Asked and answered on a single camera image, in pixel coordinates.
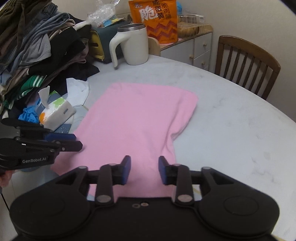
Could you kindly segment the person's left hand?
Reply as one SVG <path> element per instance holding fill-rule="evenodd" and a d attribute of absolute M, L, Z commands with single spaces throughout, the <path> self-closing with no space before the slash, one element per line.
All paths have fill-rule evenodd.
<path fill-rule="evenodd" d="M 1 188 L 4 188 L 6 186 L 8 186 L 9 181 L 12 178 L 13 173 L 15 172 L 15 170 L 1 170 L 1 174 L 0 174 L 0 186 Z"/>

